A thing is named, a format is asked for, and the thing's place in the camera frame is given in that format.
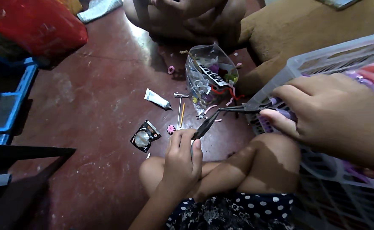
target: pencil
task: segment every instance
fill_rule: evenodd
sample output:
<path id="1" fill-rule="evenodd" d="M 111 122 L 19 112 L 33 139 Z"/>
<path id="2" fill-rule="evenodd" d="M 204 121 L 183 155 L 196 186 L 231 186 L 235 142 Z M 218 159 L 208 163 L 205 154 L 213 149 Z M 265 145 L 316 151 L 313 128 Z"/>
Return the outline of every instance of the pencil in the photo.
<path id="1" fill-rule="evenodd" d="M 184 108 L 186 107 L 186 103 L 183 102 L 183 110 L 181 111 L 181 121 L 180 121 L 180 128 L 183 125 L 183 117 L 184 117 Z"/>

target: polka dot dress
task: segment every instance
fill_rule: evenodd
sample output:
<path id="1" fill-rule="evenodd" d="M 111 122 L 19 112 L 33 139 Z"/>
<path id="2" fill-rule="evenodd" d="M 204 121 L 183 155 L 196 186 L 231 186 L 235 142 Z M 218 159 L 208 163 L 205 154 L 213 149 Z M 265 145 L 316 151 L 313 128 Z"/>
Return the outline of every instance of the polka dot dress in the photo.
<path id="1" fill-rule="evenodd" d="M 291 214 L 293 199 L 293 194 L 238 192 L 214 196 L 203 203 L 196 203 L 194 199 L 189 198 L 176 207 L 166 226 L 169 229 L 196 229 L 196 226 L 199 229 L 217 230 L 290 230 L 294 227 L 287 219 Z"/>

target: label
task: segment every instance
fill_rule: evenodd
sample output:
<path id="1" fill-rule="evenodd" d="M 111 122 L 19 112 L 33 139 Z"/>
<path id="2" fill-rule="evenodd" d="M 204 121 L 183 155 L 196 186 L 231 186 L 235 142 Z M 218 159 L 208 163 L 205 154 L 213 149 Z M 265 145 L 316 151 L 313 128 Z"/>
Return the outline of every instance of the label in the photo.
<path id="1" fill-rule="evenodd" d="M 199 64 L 199 66 L 200 66 L 200 69 L 205 73 L 205 75 L 213 79 L 217 83 L 217 85 L 219 86 L 228 85 L 222 77 L 220 77 L 218 74 L 214 73 L 213 71 L 209 70 L 207 67 L 205 67 L 205 65 Z"/>

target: glue tube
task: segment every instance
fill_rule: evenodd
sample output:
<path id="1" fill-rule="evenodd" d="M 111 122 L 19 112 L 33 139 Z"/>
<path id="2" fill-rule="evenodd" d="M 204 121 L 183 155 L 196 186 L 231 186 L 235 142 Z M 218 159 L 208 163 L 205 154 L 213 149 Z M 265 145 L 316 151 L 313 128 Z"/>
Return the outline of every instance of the glue tube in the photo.
<path id="1" fill-rule="evenodd" d="M 149 88 L 146 89 L 146 95 L 144 96 L 144 99 L 159 105 L 165 110 L 171 109 L 170 102 L 164 100 L 157 93 L 149 90 Z"/>

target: black packet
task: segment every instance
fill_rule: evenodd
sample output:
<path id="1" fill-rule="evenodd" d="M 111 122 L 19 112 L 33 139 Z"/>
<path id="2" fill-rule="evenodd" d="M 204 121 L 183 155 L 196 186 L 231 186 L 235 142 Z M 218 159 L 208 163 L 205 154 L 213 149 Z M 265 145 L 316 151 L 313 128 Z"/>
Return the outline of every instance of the black packet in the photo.
<path id="1" fill-rule="evenodd" d="M 148 120 L 146 120 L 130 139 L 130 143 L 136 148 L 147 153 L 151 142 L 161 137 L 159 131 Z"/>

